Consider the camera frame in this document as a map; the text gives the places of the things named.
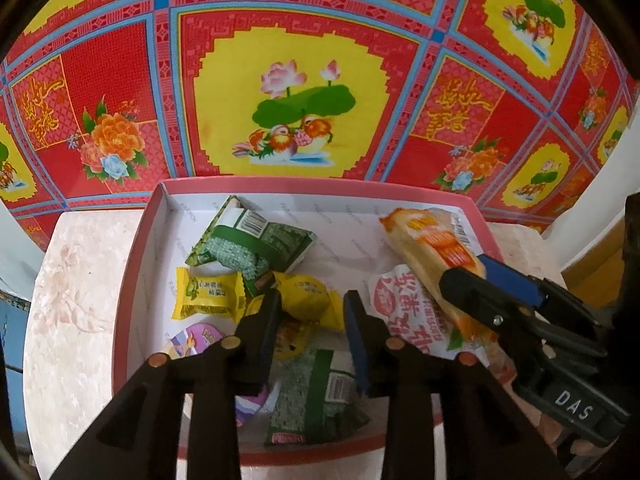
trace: white barcode label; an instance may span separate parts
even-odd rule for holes
[[[465,244],[467,249],[472,251],[473,249],[471,247],[471,240],[469,240],[469,237],[465,233],[465,229],[462,227],[462,222],[460,221],[460,217],[455,214],[451,215],[451,217],[453,218],[453,229],[456,234],[456,238],[458,238],[458,240],[460,240],[463,244]]]
[[[268,222],[257,213],[246,211],[236,229],[244,231],[251,236],[260,238],[264,230],[267,228]]]
[[[326,386],[324,400],[326,402],[343,402],[348,404],[356,391],[356,381],[345,374],[331,372]]]

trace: blue square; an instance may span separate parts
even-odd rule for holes
[[[431,41],[435,41],[436,43],[442,43],[444,41],[445,33],[441,30],[434,30],[431,34]]]
[[[154,9],[166,9],[169,6],[169,0],[154,0]]]

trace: bread package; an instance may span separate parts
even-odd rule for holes
[[[420,282],[458,327],[465,340],[489,339],[492,331],[444,300],[440,277],[451,267],[464,267],[485,277],[484,265],[451,230],[450,213],[444,210],[398,208],[381,218],[394,249],[400,253]]]

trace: marble table top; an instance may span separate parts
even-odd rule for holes
[[[24,405],[42,480],[111,399],[113,329],[120,283],[142,211],[64,213],[36,279],[24,345]],[[533,229],[490,224],[505,262],[564,285],[558,264]],[[178,478],[184,478],[184,463]],[[443,474],[444,464],[436,464]],[[245,479],[378,478],[382,452],[336,462],[247,468]]]

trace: yellow candy wrapper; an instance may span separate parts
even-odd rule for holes
[[[250,316],[260,310],[264,296],[253,298],[246,315]],[[311,336],[316,332],[318,324],[294,319],[289,314],[285,314],[276,332],[276,345],[273,350],[273,358],[277,361],[291,359],[302,354]]]
[[[300,321],[317,322],[322,328],[344,332],[342,298],[337,290],[327,290],[313,276],[273,273],[282,295],[282,309]]]
[[[185,267],[176,267],[178,294],[172,319],[185,319],[192,314],[215,314],[230,317],[238,323],[246,307],[244,284],[239,272],[223,276],[190,276]]]

